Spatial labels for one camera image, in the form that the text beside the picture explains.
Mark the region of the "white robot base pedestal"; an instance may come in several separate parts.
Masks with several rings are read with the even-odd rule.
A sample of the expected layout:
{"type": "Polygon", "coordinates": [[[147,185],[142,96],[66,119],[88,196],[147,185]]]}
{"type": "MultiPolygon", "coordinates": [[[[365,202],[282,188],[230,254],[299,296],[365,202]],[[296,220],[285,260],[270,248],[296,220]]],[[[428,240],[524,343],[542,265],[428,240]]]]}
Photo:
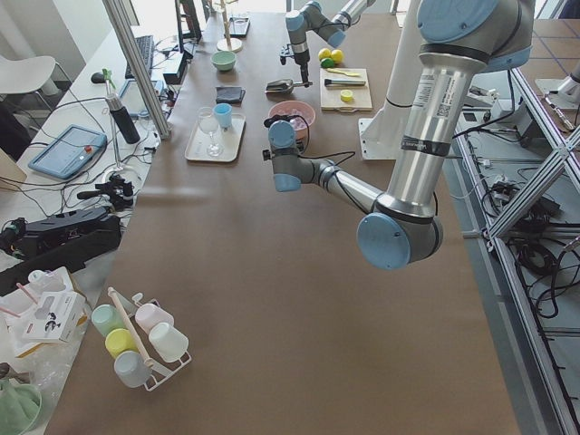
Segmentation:
{"type": "Polygon", "coordinates": [[[419,0],[412,0],[402,24],[401,37],[382,108],[372,119],[359,119],[364,160],[396,160],[422,71],[422,38],[417,24],[419,0]]]}

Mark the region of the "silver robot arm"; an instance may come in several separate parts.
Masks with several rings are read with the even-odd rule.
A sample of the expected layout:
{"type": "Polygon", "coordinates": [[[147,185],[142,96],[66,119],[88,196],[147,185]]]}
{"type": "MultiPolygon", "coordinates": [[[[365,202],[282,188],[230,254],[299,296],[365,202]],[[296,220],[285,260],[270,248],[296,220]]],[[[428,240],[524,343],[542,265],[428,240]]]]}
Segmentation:
{"type": "Polygon", "coordinates": [[[355,25],[363,12],[371,7],[375,0],[352,0],[332,18],[327,18],[317,1],[307,2],[300,10],[285,14],[285,27],[289,43],[280,51],[280,63],[286,64],[287,58],[293,58],[300,68],[302,84],[309,87],[308,64],[310,52],[307,44],[307,33],[315,32],[333,48],[337,48],[345,39],[345,32],[355,25]]]}
{"type": "Polygon", "coordinates": [[[472,79],[523,65],[531,51],[531,1],[415,1],[404,21],[383,108],[362,127],[380,147],[400,144],[388,188],[379,190],[328,159],[304,157],[289,121],[266,122],[265,160],[275,188],[313,183],[360,209],[358,246],[392,270],[433,255],[443,229],[433,193],[472,79]]]}

